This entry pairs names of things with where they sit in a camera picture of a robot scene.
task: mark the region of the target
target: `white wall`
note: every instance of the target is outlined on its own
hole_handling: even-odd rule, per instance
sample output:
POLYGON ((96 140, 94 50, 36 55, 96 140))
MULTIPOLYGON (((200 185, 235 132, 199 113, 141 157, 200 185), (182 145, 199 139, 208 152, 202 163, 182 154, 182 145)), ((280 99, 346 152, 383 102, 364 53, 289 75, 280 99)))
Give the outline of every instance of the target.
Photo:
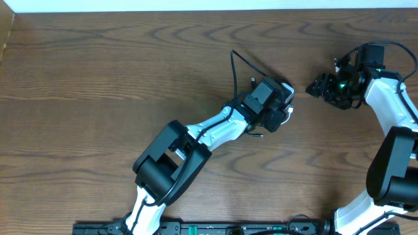
POLYGON ((418 7, 418 0, 5 0, 5 2, 15 13, 418 7))

